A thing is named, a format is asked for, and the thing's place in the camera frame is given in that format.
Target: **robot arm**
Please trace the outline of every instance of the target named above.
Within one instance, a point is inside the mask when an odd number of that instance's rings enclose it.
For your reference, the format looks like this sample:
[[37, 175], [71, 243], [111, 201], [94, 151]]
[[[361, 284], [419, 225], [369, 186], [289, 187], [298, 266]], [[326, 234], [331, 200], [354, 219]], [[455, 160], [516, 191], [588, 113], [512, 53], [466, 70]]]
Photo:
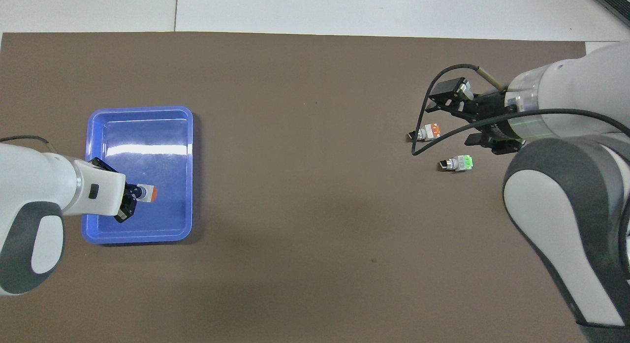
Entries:
[[122, 222], [136, 200], [154, 195], [151, 186], [127, 184], [99, 159], [0, 144], [0, 164], [0, 295], [23, 294], [52, 273], [63, 253], [63, 216], [90, 213]]
[[[438, 83], [427, 112], [444, 110], [477, 123], [578, 109], [628, 126], [629, 52], [630, 42], [617, 43], [524, 72], [486, 94], [472, 94], [464, 78]], [[496, 155], [518, 152], [504, 177], [505, 208], [584, 336], [592, 343], [630, 342], [630, 139], [603, 121], [571, 115], [514, 117], [477, 129], [466, 145]]]

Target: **white floor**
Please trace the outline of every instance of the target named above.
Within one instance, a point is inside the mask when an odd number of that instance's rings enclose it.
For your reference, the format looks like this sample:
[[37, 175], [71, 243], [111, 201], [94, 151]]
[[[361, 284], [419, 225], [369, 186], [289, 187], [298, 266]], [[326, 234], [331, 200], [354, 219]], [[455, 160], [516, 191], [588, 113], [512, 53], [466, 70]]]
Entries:
[[0, 33], [10, 31], [630, 38], [630, 29], [594, 0], [0, 0]]

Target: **white and green connector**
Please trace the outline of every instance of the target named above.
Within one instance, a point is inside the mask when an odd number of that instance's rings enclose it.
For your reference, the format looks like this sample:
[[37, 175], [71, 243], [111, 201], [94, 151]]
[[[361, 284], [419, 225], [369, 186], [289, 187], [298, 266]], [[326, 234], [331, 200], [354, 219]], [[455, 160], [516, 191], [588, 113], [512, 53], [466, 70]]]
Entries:
[[473, 158], [471, 155], [459, 155], [439, 162], [440, 167], [445, 171], [468, 171], [472, 170]]

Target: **blue tray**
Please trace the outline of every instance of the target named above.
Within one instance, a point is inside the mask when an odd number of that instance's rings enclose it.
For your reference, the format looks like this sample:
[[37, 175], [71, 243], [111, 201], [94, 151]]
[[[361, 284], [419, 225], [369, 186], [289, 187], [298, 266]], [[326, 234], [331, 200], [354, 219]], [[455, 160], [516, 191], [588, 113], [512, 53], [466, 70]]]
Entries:
[[153, 203], [134, 215], [83, 215], [81, 233], [92, 244], [177, 241], [192, 227], [193, 115], [186, 107], [100, 109], [88, 121], [86, 160], [99, 157], [130, 184], [157, 188]]

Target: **black cable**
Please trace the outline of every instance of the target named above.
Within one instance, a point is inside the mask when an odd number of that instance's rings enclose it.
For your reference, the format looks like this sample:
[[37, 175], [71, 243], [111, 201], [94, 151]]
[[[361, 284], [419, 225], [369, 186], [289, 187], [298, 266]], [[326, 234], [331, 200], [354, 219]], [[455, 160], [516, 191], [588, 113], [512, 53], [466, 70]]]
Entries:
[[507, 121], [508, 119], [512, 119], [512, 118], [528, 117], [528, 116], [540, 116], [542, 114], [573, 114], [575, 116], [584, 116], [584, 117], [590, 117], [590, 118], [598, 119], [598, 120], [603, 121], [603, 122], [605, 122], [605, 123], [607, 123], [609, 125], [612, 125], [613, 127], [617, 128], [620, 132], [624, 133], [627, 137], [630, 137], [630, 128], [628, 128], [623, 123], [620, 123], [619, 121], [617, 121], [615, 119], [612, 119], [612, 118], [610, 118], [608, 116], [605, 116], [604, 114], [599, 114], [599, 113], [596, 113], [596, 112], [590, 112], [589, 110], [581, 110], [581, 109], [552, 108], [552, 109], [541, 109], [541, 110], [528, 110], [526, 112], [510, 113], [510, 114], [504, 114], [504, 115], [498, 116], [498, 117], [491, 117], [491, 118], [482, 119], [481, 121], [478, 121], [478, 122], [475, 122], [475, 123], [470, 123], [470, 124], [465, 125], [463, 127], [459, 127], [459, 128], [457, 128], [455, 130], [451, 130], [450, 132], [442, 135], [441, 137], [438, 137], [437, 139], [431, 141], [430, 143], [428, 143], [426, 146], [424, 146], [420, 150], [414, 151], [411, 154], [413, 156], [418, 156], [421, 153], [423, 153], [426, 150], [428, 150], [428, 148], [431, 148], [435, 144], [439, 143], [440, 141], [448, 139], [449, 137], [454, 136], [455, 134], [459, 134], [460, 132], [466, 131], [466, 130], [468, 130], [470, 128], [478, 128], [478, 127], [482, 127], [482, 126], [489, 125], [489, 124], [504, 122], [504, 121]]
[[[437, 75], [435, 75], [434, 79], [431, 81], [431, 83], [429, 84], [429, 88], [427, 89], [427, 93], [425, 94], [425, 98], [422, 101], [422, 107], [420, 108], [420, 114], [418, 115], [418, 123], [416, 123], [416, 129], [415, 132], [418, 133], [418, 130], [420, 129], [420, 124], [422, 124], [422, 116], [425, 114], [425, 109], [427, 109], [427, 102], [429, 100], [429, 95], [431, 94], [431, 91], [433, 90], [433, 87], [435, 85], [435, 83], [437, 82], [437, 80], [439, 80], [442, 76], [444, 76], [444, 74], [446, 74], [449, 71], [453, 71], [453, 70], [457, 70], [457, 69], [470, 69], [473, 70], [475, 72], [477, 72], [479, 70], [479, 66], [477, 65], [472, 65], [470, 63], [458, 63], [457, 65], [451, 65], [447, 68], [445, 68], [444, 70], [440, 71]], [[412, 155], [416, 155], [416, 144], [418, 143], [418, 137], [412, 137], [411, 139], [411, 154]]]
[[41, 136], [37, 136], [37, 135], [16, 135], [16, 136], [9, 136], [9, 137], [0, 137], [0, 143], [4, 143], [5, 141], [11, 141], [11, 140], [19, 140], [19, 139], [39, 140], [39, 141], [43, 142], [46, 145], [46, 147], [48, 148], [48, 150], [50, 150], [50, 152], [57, 153], [57, 150], [55, 150], [55, 147], [52, 146], [50, 141], [44, 139]]

